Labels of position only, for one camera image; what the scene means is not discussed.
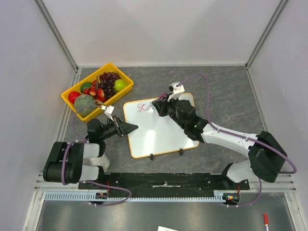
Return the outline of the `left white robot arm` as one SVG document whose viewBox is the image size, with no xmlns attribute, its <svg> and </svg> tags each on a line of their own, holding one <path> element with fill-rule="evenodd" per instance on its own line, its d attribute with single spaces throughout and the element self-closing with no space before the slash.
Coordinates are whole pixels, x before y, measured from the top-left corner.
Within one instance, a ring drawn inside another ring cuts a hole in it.
<svg viewBox="0 0 308 231">
<path fill-rule="evenodd" d="M 137 125 L 126 123 L 117 116 L 103 124 L 98 119 L 87 122 L 87 137 L 85 141 L 71 143 L 56 141 L 50 151 L 43 169 L 43 179 L 46 182 L 58 182 L 63 185 L 89 181 L 95 189 L 105 185 L 102 166 L 83 164 L 84 159 L 103 157 L 105 155 L 105 140 L 117 135 L 126 136 L 138 129 Z"/>
</svg>

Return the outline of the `purple whiteboard marker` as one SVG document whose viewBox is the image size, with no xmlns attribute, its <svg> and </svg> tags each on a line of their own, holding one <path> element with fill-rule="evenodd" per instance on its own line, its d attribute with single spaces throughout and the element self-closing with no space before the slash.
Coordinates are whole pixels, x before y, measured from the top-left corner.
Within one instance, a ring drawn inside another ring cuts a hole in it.
<svg viewBox="0 0 308 231">
<path fill-rule="evenodd" d="M 159 97 L 158 97 L 158 99 L 162 99 L 162 98 L 164 98 L 165 96 L 166 96 L 166 92 L 164 92 L 164 93 L 162 93 Z M 146 109 L 145 110 L 149 110 L 151 107 L 153 106 L 153 104 L 152 104 L 152 102 L 150 102 L 149 103 L 149 105 L 146 107 Z"/>
</svg>

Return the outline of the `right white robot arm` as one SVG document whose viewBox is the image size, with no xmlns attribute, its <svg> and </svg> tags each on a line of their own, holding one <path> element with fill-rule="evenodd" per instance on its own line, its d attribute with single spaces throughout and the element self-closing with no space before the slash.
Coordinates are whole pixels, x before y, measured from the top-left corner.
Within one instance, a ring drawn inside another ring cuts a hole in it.
<svg viewBox="0 0 308 231">
<path fill-rule="evenodd" d="M 188 100 L 168 100 L 164 97 L 152 101 L 151 105 L 160 117 L 170 117 L 189 139 L 216 144 L 247 157 L 247 160 L 231 163 L 224 169 L 220 183 L 225 189 L 232 189 L 237 183 L 251 177 L 273 183 L 285 163 L 287 154 L 268 132 L 244 134 L 221 128 L 199 117 Z"/>
</svg>

